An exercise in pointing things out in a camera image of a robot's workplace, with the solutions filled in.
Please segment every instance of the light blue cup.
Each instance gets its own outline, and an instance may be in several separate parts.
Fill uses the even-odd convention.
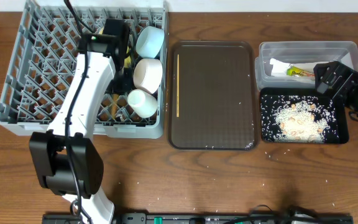
[[[160,52],[164,41],[162,29],[148,26],[141,33],[136,42],[136,52],[142,58],[155,58]]]

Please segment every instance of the wooden table surface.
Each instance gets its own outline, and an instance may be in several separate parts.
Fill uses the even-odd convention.
[[[170,13],[169,46],[179,40],[351,40],[358,14]],[[21,14],[0,12],[0,95]],[[294,204],[350,213],[358,223],[358,123],[348,119],[341,146],[267,144],[251,152],[178,151],[160,139],[96,136],[104,161],[103,189],[117,209],[150,213],[247,213]],[[38,183],[29,137],[0,126],[0,223],[40,223],[69,203]]]

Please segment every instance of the wire grid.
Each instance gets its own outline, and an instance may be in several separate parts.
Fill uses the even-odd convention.
[[[77,11],[81,19],[93,30],[99,32],[104,27],[107,18],[124,19],[131,28],[129,46],[134,43],[147,26],[162,28],[162,12],[150,10],[137,12],[135,10]],[[34,41],[33,54],[30,60],[28,74],[25,75],[25,85],[22,99],[17,107],[17,120],[21,122],[37,122],[48,124],[59,112],[64,102],[76,67],[76,43],[79,32],[75,20],[69,11],[61,9],[37,11],[32,18],[30,39]],[[83,32],[88,32],[82,25]],[[131,54],[132,68],[139,61],[134,53]],[[127,94],[112,97],[105,94],[96,119],[97,124],[106,126],[114,124],[156,123],[157,114],[150,118],[139,117],[127,104]]]

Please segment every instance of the tray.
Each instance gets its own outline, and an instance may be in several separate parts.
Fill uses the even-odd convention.
[[[272,134],[275,135],[281,132],[279,125],[271,125],[269,122],[275,118],[271,111],[278,106],[286,103],[281,103],[279,99],[284,96],[285,101],[290,101],[290,104],[301,101],[296,98],[289,98],[288,96],[315,96],[317,100],[310,99],[311,103],[318,103],[327,109],[329,113],[334,114],[334,121],[328,122],[329,131],[324,132],[325,141],[323,144],[344,144],[349,140],[349,132],[347,130],[346,113],[344,104],[341,101],[333,101],[327,96],[323,96],[312,89],[305,88],[264,88],[260,91],[260,120],[261,120],[261,137],[263,141],[274,141]],[[321,119],[319,113],[313,113],[316,120]]]
[[[259,122],[250,45],[184,41],[173,49],[170,144],[177,149],[253,149]]]
[[[159,138],[163,133],[168,13],[162,8],[96,7],[76,11],[97,31],[107,18],[125,20],[131,28],[131,46],[146,26],[161,28],[166,33],[157,56],[164,72],[157,91],[157,117],[138,117],[127,105],[127,95],[113,99],[110,94],[105,94],[94,127],[95,134],[109,137]],[[76,67],[79,33],[73,22],[66,7],[39,8],[34,1],[26,1],[0,99],[0,125],[16,135],[29,136],[34,131],[46,131],[64,102]],[[131,58],[134,68],[140,58],[133,53]],[[116,119],[118,114],[124,114],[126,120]]]

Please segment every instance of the white mug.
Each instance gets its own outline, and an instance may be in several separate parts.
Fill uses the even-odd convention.
[[[136,42],[136,52],[142,58],[155,58],[164,42],[162,29],[148,26],[142,30]]]
[[[143,90],[132,90],[128,95],[128,104],[141,118],[149,118],[157,110],[157,100]]]
[[[134,71],[135,87],[153,94],[158,90],[162,79],[162,64],[157,59],[142,59]]]

